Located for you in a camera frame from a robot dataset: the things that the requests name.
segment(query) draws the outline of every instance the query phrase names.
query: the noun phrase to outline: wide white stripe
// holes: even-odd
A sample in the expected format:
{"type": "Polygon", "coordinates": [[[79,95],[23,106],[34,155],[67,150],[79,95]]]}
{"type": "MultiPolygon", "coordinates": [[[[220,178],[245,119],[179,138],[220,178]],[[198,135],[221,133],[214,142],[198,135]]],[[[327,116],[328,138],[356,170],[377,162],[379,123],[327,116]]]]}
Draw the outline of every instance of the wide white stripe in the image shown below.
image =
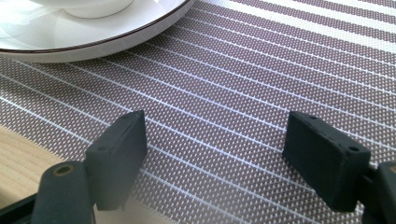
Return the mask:
{"type": "Polygon", "coordinates": [[[225,7],[231,10],[240,11],[252,16],[263,18],[269,21],[283,23],[299,29],[310,31],[319,35],[326,35],[336,39],[354,43],[357,45],[366,46],[373,49],[383,50],[396,54],[396,44],[388,41],[372,38],[365,35],[352,34],[347,31],[338,30],[332,27],[320,25],[311,21],[305,21],[280,13],[271,12],[257,7],[250,7],[244,4],[236,3],[230,0],[200,0],[202,2],[212,4],[218,7],[225,7]]]}
{"type": "Polygon", "coordinates": [[[324,7],[315,7],[308,4],[295,2],[292,0],[261,0],[262,2],[267,2],[275,4],[282,7],[289,7],[296,10],[301,10],[311,14],[319,15],[322,17],[332,18],[339,21],[346,21],[353,24],[374,28],[377,30],[382,30],[390,33],[396,33],[396,25],[390,24],[383,21],[377,21],[369,18],[364,18],[356,15],[347,14],[344,12],[330,10],[324,7]]]}
{"type": "Polygon", "coordinates": [[[356,7],[361,9],[366,9],[370,11],[379,12],[382,14],[395,16],[396,15],[396,8],[392,7],[383,7],[377,4],[362,2],[358,0],[326,0],[327,2],[333,2],[336,4],[344,5],[347,7],[356,7]]]}

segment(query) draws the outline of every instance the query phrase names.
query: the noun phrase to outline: screw hole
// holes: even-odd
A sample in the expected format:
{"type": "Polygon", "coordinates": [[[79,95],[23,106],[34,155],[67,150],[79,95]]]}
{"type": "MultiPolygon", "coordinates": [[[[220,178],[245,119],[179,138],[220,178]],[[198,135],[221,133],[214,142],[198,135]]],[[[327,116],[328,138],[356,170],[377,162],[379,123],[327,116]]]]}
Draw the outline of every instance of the screw hole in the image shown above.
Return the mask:
{"type": "Polygon", "coordinates": [[[351,150],[351,151],[359,151],[359,149],[357,147],[349,147],[349,150],[351,150]]]}
{"type": "Polygon", "coordinates": [[[63,176],[63,175],[68,175],[72,173],[74,170],[74,166],[72,165],[63,165],[58,168],[56,168],[52,174],[55,176],[63,176]]]}

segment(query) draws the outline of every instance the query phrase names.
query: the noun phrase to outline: striped placemat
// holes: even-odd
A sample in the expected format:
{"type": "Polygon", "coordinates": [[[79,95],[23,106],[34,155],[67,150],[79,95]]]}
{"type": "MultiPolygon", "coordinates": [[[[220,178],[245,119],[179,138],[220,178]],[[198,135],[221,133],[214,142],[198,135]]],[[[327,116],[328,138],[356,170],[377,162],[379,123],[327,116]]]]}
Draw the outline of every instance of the striped placemat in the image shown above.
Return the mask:
{"type": "Polygon", "coordinates": [[[0,125],[66,160],[146,112],[135,195],[179,223],[359,223],[282,158],[290,110],[395,159],[396,2],[201,0],[145,44],[79,63],[0,59],[0,125]]]}

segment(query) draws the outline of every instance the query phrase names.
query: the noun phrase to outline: plate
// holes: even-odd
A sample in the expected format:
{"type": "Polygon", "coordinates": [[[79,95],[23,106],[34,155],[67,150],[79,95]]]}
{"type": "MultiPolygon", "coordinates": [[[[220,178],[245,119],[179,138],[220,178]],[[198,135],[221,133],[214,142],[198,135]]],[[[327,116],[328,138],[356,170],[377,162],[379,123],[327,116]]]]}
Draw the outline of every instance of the plate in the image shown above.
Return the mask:
{"type": "Polygon", "coordinates": [[[0,1],[0,56],[68,63],[129,49],[183,17],[195,0],[134,0],[111,16],[82,19],[27,0],[0,1]]]}

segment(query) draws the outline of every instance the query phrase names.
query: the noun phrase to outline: white plate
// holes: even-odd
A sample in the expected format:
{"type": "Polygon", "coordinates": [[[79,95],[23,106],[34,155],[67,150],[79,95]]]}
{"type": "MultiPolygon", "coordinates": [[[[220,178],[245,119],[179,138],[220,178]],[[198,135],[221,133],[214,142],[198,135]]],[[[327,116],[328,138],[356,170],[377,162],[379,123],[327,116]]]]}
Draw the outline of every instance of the white plate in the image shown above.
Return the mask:
{"type": "Polygon", "coordinates": [[[178,21],[195,0],[134,0],[123,11],[82,19],[27,0],[0,1],[0,56],[33,63],[103,57],[149,40],[178,21]]]}

